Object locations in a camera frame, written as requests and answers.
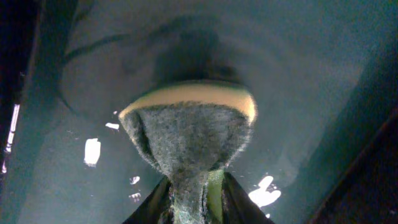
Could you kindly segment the green dish sponge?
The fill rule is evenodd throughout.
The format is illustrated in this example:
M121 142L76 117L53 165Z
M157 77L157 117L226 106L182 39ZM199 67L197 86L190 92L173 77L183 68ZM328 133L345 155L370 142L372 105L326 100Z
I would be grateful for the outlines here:
M178 220L205 221L205 184L250 140L256 104L247 90L184 83L154 90L119 114L141 157L165 175L177 197Z

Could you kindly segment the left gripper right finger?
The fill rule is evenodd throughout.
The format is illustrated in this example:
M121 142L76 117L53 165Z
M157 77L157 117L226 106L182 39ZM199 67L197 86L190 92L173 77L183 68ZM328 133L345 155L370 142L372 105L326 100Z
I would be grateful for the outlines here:
M222 181L222 215L223 224L274 224L229 172Z

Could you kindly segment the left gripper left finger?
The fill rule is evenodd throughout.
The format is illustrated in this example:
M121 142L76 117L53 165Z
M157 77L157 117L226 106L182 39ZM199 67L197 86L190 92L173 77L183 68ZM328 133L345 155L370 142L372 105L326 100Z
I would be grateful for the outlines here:
M123 224L172 224L171 183L166 176Z

